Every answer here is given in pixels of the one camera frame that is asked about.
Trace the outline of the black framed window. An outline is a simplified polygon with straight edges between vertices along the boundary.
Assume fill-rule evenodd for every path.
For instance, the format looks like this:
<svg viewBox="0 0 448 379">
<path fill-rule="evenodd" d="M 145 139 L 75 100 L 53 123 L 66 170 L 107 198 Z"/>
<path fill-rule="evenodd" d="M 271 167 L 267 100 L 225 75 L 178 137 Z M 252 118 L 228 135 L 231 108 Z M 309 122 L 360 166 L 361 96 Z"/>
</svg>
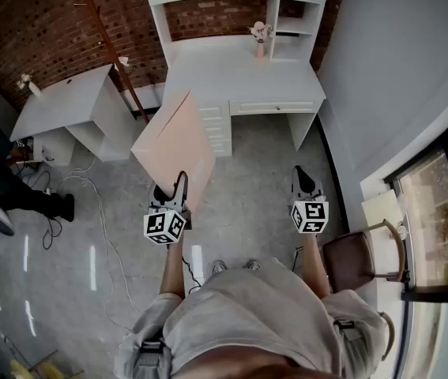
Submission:
<svg viewBox="0 0 448 379">
<path fill-rule="evenodd" d="M 406 302 L 448 303 L 448 132 L 386 178 L 405 207 Z"/>
</svg>

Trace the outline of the cream board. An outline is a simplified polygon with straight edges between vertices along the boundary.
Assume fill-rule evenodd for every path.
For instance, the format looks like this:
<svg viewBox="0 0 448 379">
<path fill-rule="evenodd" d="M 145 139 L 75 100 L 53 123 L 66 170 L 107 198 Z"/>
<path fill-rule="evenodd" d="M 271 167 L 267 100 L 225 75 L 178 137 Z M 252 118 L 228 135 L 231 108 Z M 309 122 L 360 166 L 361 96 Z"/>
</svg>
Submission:
<svg viewBox="0 0 448 379">
<path fill-rule="evenodd" d="M 375 227 L 382 223 L 383 220 L 387 220 L 393 227 L 397 228 L 402 224 L 404 219 L 397 196 L 393 189 L 364 201 L 362 203 L 362 208 L 367 228 Z"/>
</svg>

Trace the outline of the white vase with flowers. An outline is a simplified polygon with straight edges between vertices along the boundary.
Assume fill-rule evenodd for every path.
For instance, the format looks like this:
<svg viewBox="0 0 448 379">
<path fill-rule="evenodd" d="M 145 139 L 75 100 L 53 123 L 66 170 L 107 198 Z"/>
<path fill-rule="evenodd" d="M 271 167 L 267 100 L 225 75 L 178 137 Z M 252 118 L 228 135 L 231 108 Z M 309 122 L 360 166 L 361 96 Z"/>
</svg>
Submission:
<svg viewBox="0 0 448 379">
<path fill-rule="evenodd" d="M 26 73 L 21 74 L 21 78 L 17 82 L 17 87 L 20 90 L 28 88 L 31 91 L 31 93 L 36 97 L 42 96 L 41 90 L 32 81 L 32 76 L 30 74 L 26 74 Z"/>
</svg>

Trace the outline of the curved wooden chair back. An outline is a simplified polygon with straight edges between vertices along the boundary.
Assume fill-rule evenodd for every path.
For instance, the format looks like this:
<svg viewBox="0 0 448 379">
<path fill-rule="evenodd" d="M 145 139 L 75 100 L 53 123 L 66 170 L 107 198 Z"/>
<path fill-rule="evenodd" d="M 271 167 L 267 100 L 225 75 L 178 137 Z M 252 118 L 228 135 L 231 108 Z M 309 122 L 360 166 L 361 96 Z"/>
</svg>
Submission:
<svg viewBox="0 0 448 379">
<path fill-rule="evenodd" d="M 388 341 L 385 349 L 385 353 L 382 356 L 382 361 L 385 361 L 393 347 L 395 336 L 396 336 L 396 330 L 394 327 L 393 320 L 390 318 L 390 316 L 386 312 L 379 312 L 379 316 L 386 322 L 389 335 L 388 335 Z"/>
</svg>

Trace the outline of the person's right forearm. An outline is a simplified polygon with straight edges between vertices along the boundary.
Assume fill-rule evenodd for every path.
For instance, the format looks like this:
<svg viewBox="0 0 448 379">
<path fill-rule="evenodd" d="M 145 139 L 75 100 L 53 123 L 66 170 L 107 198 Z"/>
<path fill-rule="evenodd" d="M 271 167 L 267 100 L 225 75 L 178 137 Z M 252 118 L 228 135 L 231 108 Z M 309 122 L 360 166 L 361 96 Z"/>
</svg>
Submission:
<svg viewBox="0 0 448 379">
<path fill-rule="evenodd" d="M 318 248 L 316 235 L 303 235 L 302 253 L 302 279 L 318 298 L 324 299 L 330 294 L 330 285 L 324 264 L 322 262 L 322 256 Z"/>
</svg>

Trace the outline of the person's gray shirt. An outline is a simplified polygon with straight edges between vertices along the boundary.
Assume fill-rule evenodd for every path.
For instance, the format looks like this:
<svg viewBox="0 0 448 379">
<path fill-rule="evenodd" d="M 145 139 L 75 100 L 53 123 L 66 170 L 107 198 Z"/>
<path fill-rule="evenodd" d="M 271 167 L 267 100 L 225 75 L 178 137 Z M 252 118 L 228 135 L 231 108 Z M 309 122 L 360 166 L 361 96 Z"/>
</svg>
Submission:
<svg viewBox="0 0 448 379">
<path fill-rule="evenodd" d="M 168 379 L 219 347 L 252 347 L 304 368 L 368 379 L 385 353 L 378 312 L 344 290 L 324 299 L 279 261 L 229 269 L 181 299 L 158 295 L 124 338 L 118 379 Z"/>
</svg>

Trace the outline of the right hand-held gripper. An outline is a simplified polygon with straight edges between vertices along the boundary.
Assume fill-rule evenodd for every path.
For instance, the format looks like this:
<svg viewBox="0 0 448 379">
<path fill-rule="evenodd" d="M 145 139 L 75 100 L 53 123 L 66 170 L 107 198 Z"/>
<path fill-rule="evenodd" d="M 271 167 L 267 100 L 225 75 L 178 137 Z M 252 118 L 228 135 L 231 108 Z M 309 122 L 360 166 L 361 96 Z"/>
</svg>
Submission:
<svg viewBox="0 0 448 379">
<path fill-rule="evenodd" d="M 296 230 L 300 234 L 322 233 L 329 221 L 329 202 L 321 181 L 307 176 L 300 165 L 295 165 L 292 169 L 292 195 L 290 217 Z"/>
</svg>

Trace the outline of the person's left forearm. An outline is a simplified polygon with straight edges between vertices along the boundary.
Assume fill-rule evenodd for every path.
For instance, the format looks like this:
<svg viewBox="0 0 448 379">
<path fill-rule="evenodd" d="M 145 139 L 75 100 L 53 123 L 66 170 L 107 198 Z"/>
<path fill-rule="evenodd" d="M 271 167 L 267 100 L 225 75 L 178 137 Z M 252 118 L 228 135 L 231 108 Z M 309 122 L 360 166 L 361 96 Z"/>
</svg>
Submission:
<svg viewBox="0 0 448 379">
<path fill-rule="evenodd" d="M 183 240 L 168 247 L 164 273 L 160 285 L 161 294 L 174 294 L 185 298 L 183 275 Z"/>
</svg>

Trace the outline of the white drawer front with knob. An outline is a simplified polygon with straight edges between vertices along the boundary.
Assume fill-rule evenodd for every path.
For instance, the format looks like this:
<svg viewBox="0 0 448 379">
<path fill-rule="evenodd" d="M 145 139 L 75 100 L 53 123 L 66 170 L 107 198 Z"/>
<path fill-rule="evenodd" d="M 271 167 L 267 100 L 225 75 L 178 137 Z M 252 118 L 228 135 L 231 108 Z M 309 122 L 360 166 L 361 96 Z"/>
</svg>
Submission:
<svg viewBox="0 0 448 379">
<path fill-rule="evenodd" d="M 254 102 L 237 101 L 229 102 L 230 115 L 252 115 L 252 114 L 296 114 L 316 113 L 321 106 L 320 101 L 307 102 Z"/>
</svg>

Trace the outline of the brown wooden chair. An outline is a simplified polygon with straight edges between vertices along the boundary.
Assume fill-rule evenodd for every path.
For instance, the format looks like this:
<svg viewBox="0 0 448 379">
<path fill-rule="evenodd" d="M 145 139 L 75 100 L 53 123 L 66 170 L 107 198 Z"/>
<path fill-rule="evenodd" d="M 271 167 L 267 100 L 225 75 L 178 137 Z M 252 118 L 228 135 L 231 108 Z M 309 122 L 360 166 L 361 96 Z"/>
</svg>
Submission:
<svg viewBox="0 0 448 379">
<path fill-rule="evenodd" d="M 405 244 L 388 220 L 335 238 L 322 247 L 333 291 L 356 291 L 374 300 L 380 283 L 409 281 Z"/>
</svg>

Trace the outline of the pale flower bouquet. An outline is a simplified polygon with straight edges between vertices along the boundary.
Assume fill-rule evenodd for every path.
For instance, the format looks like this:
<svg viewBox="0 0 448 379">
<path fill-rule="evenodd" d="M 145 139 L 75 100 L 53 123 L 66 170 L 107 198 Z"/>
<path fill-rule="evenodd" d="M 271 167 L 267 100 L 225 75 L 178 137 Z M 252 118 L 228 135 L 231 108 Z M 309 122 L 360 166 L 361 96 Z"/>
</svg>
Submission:
<svg viewBox="0 0 448 379">
<path fill-rule="evenodd" d="M 271 24 L 265 24 L 262 21 L 256 21 L 249 30 L 257 43 L 264 43 L 270 37 L 273 26 Z"/>
</svg>

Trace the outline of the white cabinet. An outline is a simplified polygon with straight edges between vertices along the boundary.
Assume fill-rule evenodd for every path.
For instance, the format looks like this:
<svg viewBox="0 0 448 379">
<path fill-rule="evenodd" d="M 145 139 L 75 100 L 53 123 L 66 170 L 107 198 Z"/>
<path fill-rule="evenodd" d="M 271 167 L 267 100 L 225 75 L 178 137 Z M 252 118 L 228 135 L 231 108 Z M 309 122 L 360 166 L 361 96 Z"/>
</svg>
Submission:
<svg viewBox="0 0 448 379">
<path fill-rule="evenodd" d="M 129 159 L 137 124 L 110 71 L 102 66 L 29 96 L 10 140 L 31 137 L 34 160 L 52 167 L 68 166 L 76 143 L 103 162 Z"/>
</svg>

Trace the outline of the white desk with hutch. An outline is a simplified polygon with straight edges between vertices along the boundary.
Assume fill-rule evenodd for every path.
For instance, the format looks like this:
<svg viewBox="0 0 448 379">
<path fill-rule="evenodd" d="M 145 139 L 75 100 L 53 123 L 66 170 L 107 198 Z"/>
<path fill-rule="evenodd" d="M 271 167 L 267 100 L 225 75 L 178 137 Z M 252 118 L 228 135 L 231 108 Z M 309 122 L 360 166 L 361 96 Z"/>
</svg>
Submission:
<svg viewBox="0 0 448 379">
<path fill-rule="evenodd" d="M 249 36 L 186 39 L 171 44 L 163 98 L 181 90 L 192 92 L 216 156 L 232 154 L 231 120 L 235 116 L 230 115 L 231 100 L 320 101 L 322 105 L 326 97 L 309 63 L 257 59 L 256 46 Z M 318 111 L 284 114 L 296 149 L 302 146 Z"/>
</svg>

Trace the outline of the yellow object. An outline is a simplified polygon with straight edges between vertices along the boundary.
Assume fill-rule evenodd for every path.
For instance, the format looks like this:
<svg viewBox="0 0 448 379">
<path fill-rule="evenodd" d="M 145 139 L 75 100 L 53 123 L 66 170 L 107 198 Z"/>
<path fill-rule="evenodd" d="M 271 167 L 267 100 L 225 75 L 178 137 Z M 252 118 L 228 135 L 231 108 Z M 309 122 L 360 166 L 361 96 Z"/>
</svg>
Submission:
<svg viewBox="0 0 448 379">
<path fill-rule="evenodd" d="M 9 368 L 13 379 L 69 379 L 59 368 L 47 361 L 28 369 L 13 359 L 9 363 Z"/>
</svg>

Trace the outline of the brown wooden coat rack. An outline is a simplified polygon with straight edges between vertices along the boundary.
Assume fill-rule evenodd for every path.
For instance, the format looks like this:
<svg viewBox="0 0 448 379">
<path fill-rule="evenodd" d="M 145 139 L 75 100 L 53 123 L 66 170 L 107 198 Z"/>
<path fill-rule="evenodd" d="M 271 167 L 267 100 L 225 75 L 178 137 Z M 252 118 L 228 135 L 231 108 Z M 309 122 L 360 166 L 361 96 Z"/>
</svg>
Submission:
<svg viewBox="0 0 448 379">
<path fill-rule="evenodd" d="M 134 103 L 136 104 L 137 110 L 140 112 L 143 120 L 145 121 L 145 124 L 148 124 L 149 118 L 148 118 L 147 114 L 145 113 L 145 110 L 144 110 L 143 106 L 141 105 L 141 102 L 138 99 L 136 92 L 134 91 L 134 87 L 130 82 L 130 79 L 123 67 L 123 64 L 119 60 L 117 52 L 111 42 L 109 35 L 107 34 L 107 30 L 104 27 L 104 24 L 100 18 L 100 8 L 96 5 L 94 0 L 85 0 L 85 1 L 86 1 L 86 5 L 92 15 L 92 18 L 96 22 L 96 27 L 99 30 L 99 32 L 102 36 L 102 39 L 107 47 L 108 54 L 109 54 L 111 60 L 113 61 L 113 63 L 116 65 L 116 68 L 119 72 L 119 76 L 122 78 L 123 83 L 125 84 L 126 88 L 128 89 L 129 93 L 131 94 L 131 97 L 132 97 Z"/>
</svg>

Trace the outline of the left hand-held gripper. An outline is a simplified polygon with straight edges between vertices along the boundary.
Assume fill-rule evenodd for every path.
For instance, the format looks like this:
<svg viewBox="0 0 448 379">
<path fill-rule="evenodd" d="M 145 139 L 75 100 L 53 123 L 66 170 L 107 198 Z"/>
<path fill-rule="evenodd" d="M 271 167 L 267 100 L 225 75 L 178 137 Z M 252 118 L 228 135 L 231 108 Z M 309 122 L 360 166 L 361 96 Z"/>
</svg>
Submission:
<svg viewBox="0 0 448 379">
<path fill-rule="evenodd" d="M 177 243 L 184 231 L 191 229 L 191 213 L 186 206 L 188 176 L 181 171 L 169 197 L 155 182 L 148 194 L 148 211 L 144 215 L 144 236 L 158 246 Z"/>
</svg>

